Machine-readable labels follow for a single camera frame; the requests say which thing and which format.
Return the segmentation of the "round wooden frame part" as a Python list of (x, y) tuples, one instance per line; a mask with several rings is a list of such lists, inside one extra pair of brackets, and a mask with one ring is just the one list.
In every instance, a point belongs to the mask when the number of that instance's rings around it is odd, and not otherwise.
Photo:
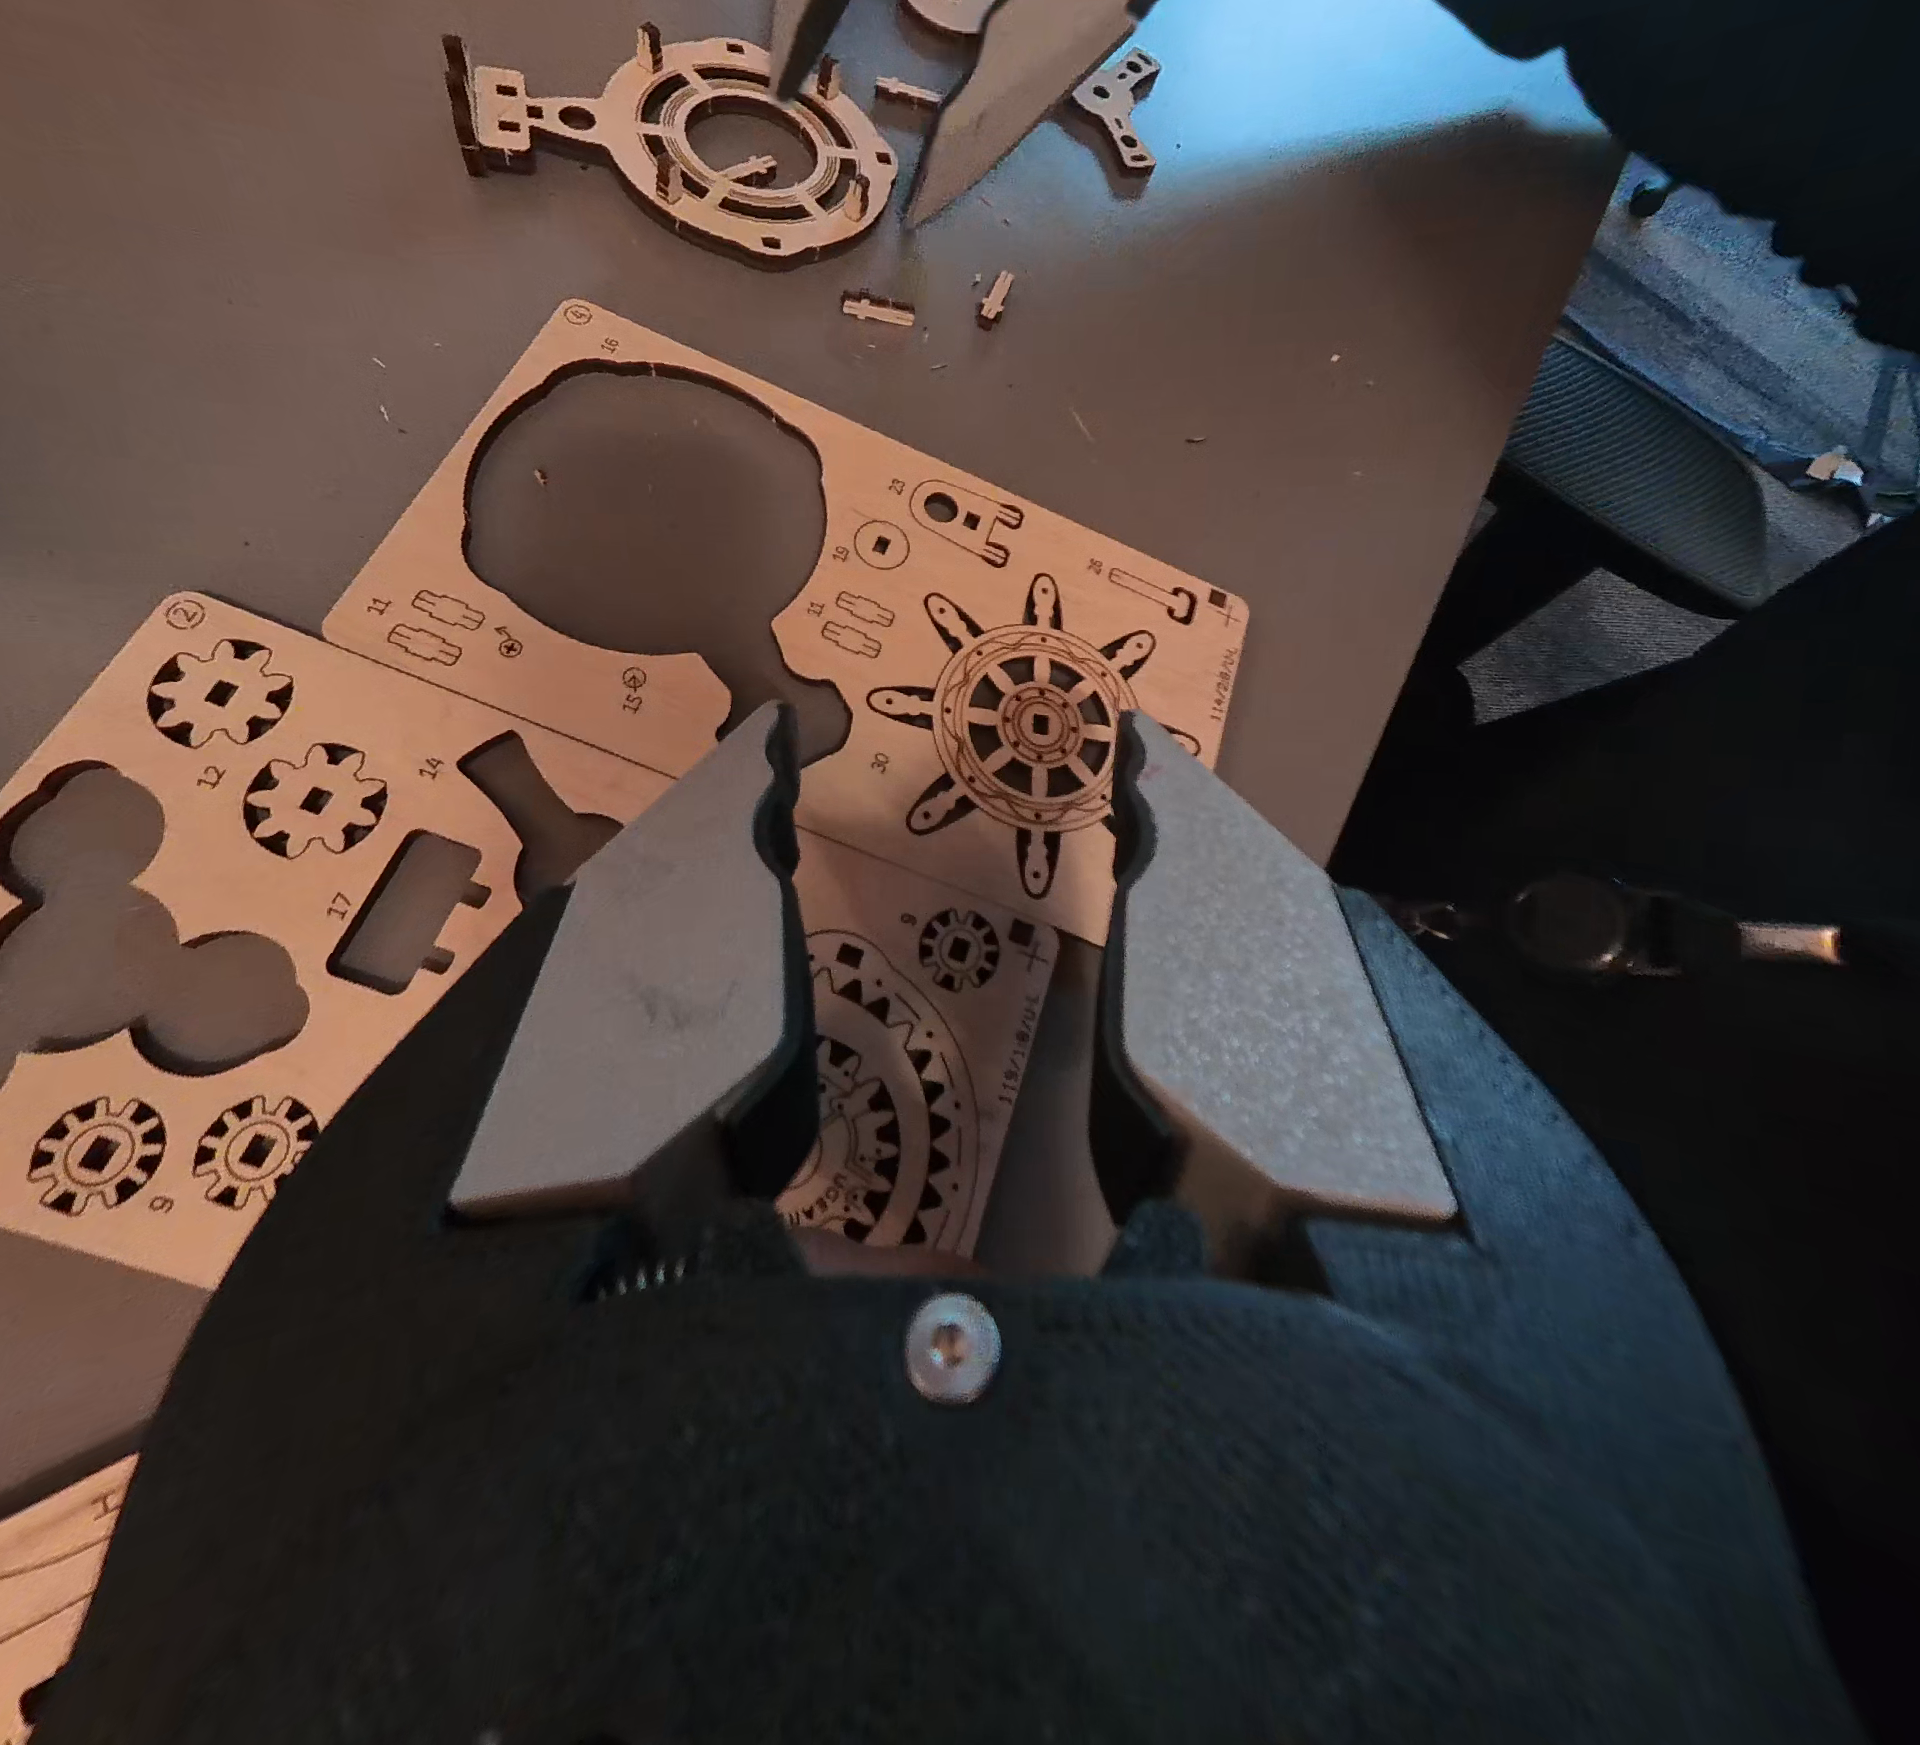
[[(519, 70), (476, 61), (462, 36), (440, 36), (440, 51), (462, 159), (476, 181), (534, 176), (544, 146), (602, 157), (660, 222), (763, 268), (850, 248), (899, 181), (899, 157), (846, 90), (835, 60), (822, 60), (785, 102), (771, 51), (731, 36), (663, 39), (660, 24), (641, 24), (634, 51), (594, 95), (544, 95)], [(716, 184), (727, 166), (704, 151), (704, 131), (721, 116), (776, 128), (803, 151), (803, 168), (771, 189)]]

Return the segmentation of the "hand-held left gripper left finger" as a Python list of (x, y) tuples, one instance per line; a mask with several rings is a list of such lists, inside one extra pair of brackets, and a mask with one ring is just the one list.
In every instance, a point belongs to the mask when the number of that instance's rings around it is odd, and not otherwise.
[(800, 714), (760, 708), (569, 882), (449, 1214), (776, 1202), (818, 1140)]

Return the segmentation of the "wooden sheet with gears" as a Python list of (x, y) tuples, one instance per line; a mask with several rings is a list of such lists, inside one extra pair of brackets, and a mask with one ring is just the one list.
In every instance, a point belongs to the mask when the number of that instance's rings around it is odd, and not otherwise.
[[(219, 1284), (361, 1076), (663, 773), (199, 592), (7, 785), (7, 1235)], [(787, 1227), (967, 1256), (1058, 964), (800, 838), (818, 1018)]]

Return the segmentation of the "three-armed wooden bracket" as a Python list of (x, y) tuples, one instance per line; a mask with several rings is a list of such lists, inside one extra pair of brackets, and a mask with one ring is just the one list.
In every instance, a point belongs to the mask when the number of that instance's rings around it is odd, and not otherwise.
[(1068, 108), (1105, 131), (1117, 176), (1133, 181), (1147, 181), (1155, 168), (1155, 151), (1138, 131), (1138, 102), (1155, 88), (1155, 77), (1161, 60), (1147, 49), (1128, 49), (1068, 90)]

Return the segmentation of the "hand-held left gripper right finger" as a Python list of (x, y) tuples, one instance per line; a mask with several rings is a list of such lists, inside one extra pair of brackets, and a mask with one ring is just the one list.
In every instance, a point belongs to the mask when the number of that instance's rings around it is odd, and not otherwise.
[(1446, 1227), (1456, 1190), (1330, 876), (1128, 710), (1100, 969), (1100, 1193), (1123, 1227)]

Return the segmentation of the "wooden sheet with ship wheel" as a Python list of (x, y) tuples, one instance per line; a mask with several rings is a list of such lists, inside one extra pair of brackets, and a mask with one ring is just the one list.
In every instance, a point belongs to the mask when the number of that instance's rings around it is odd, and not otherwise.
[(803, 448), (822, 543), (760, 629), (850, 731), (808, 762), (800, 821), (1105, 941), (1117, 726), (1147, 710), (1216, 762), (1246, 598), (591, 300), (552, 308), (325, 636), (667, 777), (716, 746), (731, 688), (684, 607), (663, 653), (602, 650), (476, 563), (480, 473), (568, 386), (695, 386)]

